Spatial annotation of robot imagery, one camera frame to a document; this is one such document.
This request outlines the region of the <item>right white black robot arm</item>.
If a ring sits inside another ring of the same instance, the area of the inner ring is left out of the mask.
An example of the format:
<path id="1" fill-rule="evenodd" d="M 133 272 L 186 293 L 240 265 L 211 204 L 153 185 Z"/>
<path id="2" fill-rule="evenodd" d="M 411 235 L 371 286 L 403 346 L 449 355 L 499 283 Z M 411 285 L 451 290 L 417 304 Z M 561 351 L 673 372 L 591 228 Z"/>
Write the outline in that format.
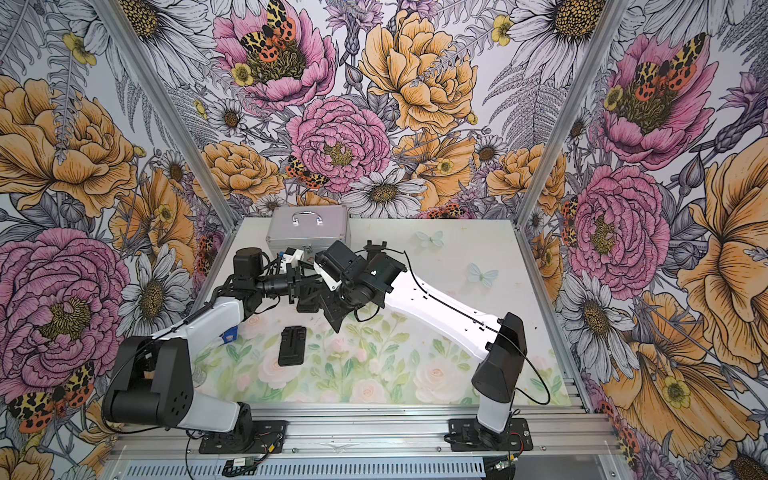
<path id="1" fill-rule="evenodd" d="M 314 258 L 314 271 L 324 282 L 319 308 L 333 330 L 370 303 L 430 326 L 478 361 L 471 379 L 480 396 L 476 421 L 502 433 L 527 358 L 522 319 L 511 312 L 502 318 L 481 312 L 433 288 L 413 272 L 408 258 L 389 256 L 386 244 L 368 243 L 364 251 L 360 255 L 336 241 Z"/>

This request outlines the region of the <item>black phone stand front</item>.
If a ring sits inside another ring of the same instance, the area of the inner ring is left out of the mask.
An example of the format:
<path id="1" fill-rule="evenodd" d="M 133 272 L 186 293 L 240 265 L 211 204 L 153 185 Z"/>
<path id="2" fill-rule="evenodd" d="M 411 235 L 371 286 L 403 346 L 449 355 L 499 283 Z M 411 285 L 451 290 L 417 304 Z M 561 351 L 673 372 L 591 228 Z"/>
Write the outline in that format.
<path id="1" fill-rule="evenodd" d="M 285 327 L 281 332 L 278 352 L 280 367 L 300 366 L 304 363 L 307 328 L 304 326 Z"/>

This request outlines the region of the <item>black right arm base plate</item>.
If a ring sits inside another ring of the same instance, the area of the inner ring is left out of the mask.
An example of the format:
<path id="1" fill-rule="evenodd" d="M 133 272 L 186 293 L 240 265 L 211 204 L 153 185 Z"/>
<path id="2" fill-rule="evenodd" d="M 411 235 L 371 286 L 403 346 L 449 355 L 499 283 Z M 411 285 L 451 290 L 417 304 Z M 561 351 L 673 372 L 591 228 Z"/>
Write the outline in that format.
<path id="1" fill-rule="evenodd" d="M 510 417 L 500 433 L 482 426 L 476 419 L 451 419 L 444 441 L 453 452 L 523 453 L 534 448 L 528 422 L 518 417 Z"/>

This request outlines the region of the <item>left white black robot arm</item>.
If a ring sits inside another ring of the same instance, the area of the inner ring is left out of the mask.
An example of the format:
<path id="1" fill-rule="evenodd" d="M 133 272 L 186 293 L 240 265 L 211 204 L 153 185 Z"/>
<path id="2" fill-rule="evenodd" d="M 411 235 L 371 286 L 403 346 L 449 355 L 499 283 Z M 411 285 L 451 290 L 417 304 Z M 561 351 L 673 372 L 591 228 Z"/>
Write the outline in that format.
<path id="1" fill-rule="evenodd" d="M 197 392 L 193 363 L 208 344 L 254 315 L 264 299 L 298 298 L 313 280 L 304 272 L 303 257 L 294 248 L 274 260 L 257 247 L 240 249 L 232 274 L 200 309 L 152 335 L 127 338 L 102 401 L 104 419 L 250 438 L 249 407 Z"/>

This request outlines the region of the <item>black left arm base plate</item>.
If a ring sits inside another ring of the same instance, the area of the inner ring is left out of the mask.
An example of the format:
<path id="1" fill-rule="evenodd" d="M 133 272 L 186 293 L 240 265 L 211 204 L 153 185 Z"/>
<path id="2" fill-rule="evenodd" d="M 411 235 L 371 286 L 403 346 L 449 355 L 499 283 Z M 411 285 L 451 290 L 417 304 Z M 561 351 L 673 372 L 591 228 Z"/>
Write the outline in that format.
<path id="1" fill-rule="evenodd" d="M 282 452 L 288 422 L 284 420 L 247 420 L 233 432 L 206 433 L 198 452 L 204 455 L 263 455 Z"/>

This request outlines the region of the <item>black phone stand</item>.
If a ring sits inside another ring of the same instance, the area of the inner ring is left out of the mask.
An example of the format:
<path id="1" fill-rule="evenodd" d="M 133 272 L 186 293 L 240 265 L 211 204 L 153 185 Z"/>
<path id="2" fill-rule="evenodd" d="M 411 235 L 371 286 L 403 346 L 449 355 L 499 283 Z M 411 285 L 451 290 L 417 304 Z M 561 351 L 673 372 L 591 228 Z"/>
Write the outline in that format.
<path id="1" fill-rule="evenodd" d="M 278 352 L 280 367 L 300 366 L 304 363 L 307 328 L 304 326 L 285 327 L 281 332 Z"/>
<path id="2" fill-rule="evenodd" d="M 326 284 L 323 280 L 301 280 L 295 286 L 296 311 L 317 313 L 321 309 L 320 297 Z"/>

